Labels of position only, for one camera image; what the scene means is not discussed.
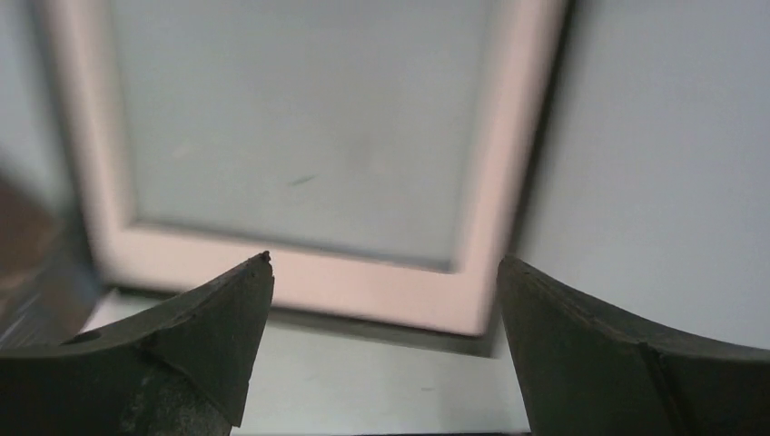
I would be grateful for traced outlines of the white photo mat board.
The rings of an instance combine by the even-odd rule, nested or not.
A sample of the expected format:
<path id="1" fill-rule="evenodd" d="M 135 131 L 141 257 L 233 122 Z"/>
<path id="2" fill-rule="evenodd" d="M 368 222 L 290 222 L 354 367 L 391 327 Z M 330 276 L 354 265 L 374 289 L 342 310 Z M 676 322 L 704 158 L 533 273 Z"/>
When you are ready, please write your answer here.
<path id="1" fill-rule="evenodd" d="M 562 1 L 43 1 L 110 283 L 479 335 Z"/>

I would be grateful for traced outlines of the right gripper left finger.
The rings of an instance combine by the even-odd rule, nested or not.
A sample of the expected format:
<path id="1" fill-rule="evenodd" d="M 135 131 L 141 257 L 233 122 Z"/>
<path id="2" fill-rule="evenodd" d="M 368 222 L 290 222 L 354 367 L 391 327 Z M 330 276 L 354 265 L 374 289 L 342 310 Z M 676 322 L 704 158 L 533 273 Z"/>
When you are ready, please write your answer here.
<path id="1" fill-rule="evenodd" d="M 57 345 L 1 353 L 4 435 L 227 435 L 271 308 L 271 256 Z"/>

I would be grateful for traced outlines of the brown frame backing board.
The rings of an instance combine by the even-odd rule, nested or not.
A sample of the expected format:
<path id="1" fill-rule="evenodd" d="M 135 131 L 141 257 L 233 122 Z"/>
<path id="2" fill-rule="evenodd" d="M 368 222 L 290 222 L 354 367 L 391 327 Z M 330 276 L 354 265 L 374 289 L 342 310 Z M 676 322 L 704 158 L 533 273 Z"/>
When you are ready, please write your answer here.
<path id="1" fill-rule="evenodd" d="M 1 348 L 73 338 L 102 295 L 64 222 L 2 174 Z"/>

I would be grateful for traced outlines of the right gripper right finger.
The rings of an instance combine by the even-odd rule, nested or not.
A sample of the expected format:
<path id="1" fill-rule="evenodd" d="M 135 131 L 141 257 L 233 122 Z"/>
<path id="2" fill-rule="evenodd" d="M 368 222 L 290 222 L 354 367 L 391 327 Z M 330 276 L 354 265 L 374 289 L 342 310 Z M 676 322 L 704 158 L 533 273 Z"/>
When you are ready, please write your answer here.
<path id="1" fill-rule="evenodd" d="M 536 435 L 766 435 L 769 353 L 652 322 L 514 256 L 499 308 Z"/>

